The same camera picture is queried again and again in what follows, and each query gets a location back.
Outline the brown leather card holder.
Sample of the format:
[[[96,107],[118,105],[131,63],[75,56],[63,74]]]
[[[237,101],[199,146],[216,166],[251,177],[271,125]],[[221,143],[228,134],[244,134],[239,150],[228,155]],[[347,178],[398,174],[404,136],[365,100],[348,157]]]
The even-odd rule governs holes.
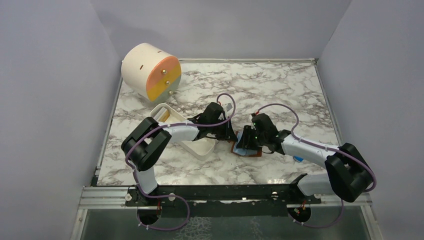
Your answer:
[[[237,145],[241,141],[242,133],[239,131],[235,132],[237,141],[232,144],[231,147],[231,153],[234,155],[237,155],[239,157],[244,158],[254,158],[254,157],[261,157],[262,151],[261,150],[251,150],[251,149],[245,149],[245,148],[238,148]]]

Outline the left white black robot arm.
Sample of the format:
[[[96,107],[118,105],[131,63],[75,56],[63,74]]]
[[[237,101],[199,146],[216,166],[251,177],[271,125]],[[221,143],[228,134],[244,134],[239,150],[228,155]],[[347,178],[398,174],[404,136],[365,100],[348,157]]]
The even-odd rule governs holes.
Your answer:
[[[133,169],[140,188],[138,199],[147,206],[157,200],[154,165],[169,143],[189,142],[194,152],[202,154],[208,149],[208,141],[236,141],[231,125],[234,112],[231,103],[211,102],[202,113],[180,122],[145,118],[121,144],[125,162]]]

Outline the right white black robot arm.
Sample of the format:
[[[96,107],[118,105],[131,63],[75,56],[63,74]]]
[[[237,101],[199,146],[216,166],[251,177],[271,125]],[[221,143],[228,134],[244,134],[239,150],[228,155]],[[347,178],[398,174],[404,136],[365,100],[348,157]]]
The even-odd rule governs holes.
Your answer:
[[[237,137],[235,150],[260,151],[267,147],[271,153],[300,157],[326,170],[293,181],[295,186],[288,190],[288,196],[296,204],[312,195],[337,195],[352,203],[374,183],[368,164],[354,145],[325,146],[296,137],[290,130],[278,130],[265,113],[254,115],[252,125],[244,126]]]

